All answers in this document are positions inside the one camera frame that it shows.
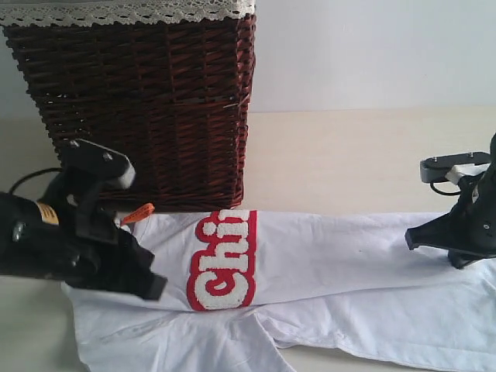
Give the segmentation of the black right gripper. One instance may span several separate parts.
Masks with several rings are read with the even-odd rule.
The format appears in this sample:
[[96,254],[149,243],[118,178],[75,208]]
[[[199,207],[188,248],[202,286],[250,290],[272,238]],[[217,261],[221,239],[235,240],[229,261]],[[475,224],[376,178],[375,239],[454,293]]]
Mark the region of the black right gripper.
[[[454,214],[450,212],[407,229],[405,241],[408,249],[429,246],[448,250],[448,260],[458,270],[481,260],[494,259],[495,171],[469,175],[452,170],[449,181],[460,189]],[[461,235],[460,248],[457,233]]]

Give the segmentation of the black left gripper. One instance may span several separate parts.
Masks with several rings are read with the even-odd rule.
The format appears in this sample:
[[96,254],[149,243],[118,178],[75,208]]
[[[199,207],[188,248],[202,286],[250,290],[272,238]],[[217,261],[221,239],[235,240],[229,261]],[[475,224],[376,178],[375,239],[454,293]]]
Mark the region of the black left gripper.
[[66,283],[77,289],[158,301],[167,279],[153,273],[154,255],[117,227],[99,201],[104,183],[82,170],[62,170],[40,201],[55,210],[75,270]]

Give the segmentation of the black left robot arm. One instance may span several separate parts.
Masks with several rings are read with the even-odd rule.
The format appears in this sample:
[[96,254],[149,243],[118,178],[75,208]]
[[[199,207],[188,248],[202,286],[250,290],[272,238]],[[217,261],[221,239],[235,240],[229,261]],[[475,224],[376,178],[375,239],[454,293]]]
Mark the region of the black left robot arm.
[[1,274],[159,300],[167,279],[151,270],[154,255],[101,207],[104,184],[65,170],[37,201],[2,193]]

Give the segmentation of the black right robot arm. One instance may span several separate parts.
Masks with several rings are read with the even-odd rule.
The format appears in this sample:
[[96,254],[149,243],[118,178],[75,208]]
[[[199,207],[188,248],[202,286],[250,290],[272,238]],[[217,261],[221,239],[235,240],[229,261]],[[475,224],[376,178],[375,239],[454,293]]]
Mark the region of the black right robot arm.
[[463,269],[495,258],[495,139],[490,151],[430,157],[419,164],[420,178],[439,195],[457,196],[448,213],[406,230],[410,250],[429,246],[447,251]]

